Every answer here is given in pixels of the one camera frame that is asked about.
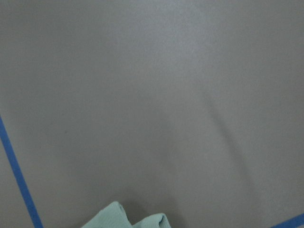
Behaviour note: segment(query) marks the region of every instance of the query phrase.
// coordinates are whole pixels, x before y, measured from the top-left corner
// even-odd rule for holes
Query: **gray table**
[[[0,113],[45,228],[304,212],[304,1],[3,1]],[[32,227],[0,147],[0,227]]]

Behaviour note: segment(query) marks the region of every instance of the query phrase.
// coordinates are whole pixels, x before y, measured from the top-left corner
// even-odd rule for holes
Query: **blue line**
[[[14,153],[14,150],[10,144],[9,136],[5,130],[2,118],[0,116],[0,137],[1,141],[5,150],[5,153],[8,157],[8,160],[10,162],[11,169],[13,170],[13,173],[15,175],[15,179],[17,181],[17,184],[19,186],[19,190],[21,192],[21,195],[23,197],[23,200],[25,202],[25,205],[27,206],[30,218],[32,219],[32,222],[34,224],[35,228],[43,228],[43,225],[41,223],[40,217],[37,213],[34,201],[30,195],[29,189],[27,187],[27,184],[23,178],[20,166],[18,164],[16,155]]]
[[[304,214],[298,215],[271,228],[296,228],[301,225],[304,225]]]

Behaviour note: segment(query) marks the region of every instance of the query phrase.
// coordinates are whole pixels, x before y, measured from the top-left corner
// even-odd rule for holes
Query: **folded cloth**
[[[171,228],[171,226],[166,215],[162,213],[148,216],[132,226],[122,205],[115,201],[82,228]]]

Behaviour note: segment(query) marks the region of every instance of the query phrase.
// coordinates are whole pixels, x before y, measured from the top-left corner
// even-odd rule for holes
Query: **mint green fabric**
[[[133,226],[117,201],[101,210],[82,228],[171,228],[165,214],[148,216]]]

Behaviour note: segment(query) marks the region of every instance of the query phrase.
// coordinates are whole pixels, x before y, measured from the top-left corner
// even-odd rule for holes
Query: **blue stripe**
[[[304,214],[294,217],[290,220],[280,223],[272,228],[296,228],[304,225]]]
[[[16,155],[15,155],[14,150],[13,150],[11,144],[10,144],[10,139],[9,139],[9,136],[8,136],[6,130],[5,130],[5,127],[4,127],[3,121],[1,119],[1,116],[0,116],[0,137],[1,137],[1,141],[3,143],[5,153],[8,157],[9,162],[10,162],[11,169],[13,170],[13,173],[15,175],[17,184],[19,186],[21,195],[23,197],[25,205],[27,206],[30,218],[32,219],[32,222],[34,224],[34,227],[35,228],[43,228],[43,225],[42,225],[40,217],[37,213],[34,201],[33,201],[32,197],[30,195],[27,184],[26,184],[26,182],[23,178],[23,175],[22,175],[20,166],[18,164]]]

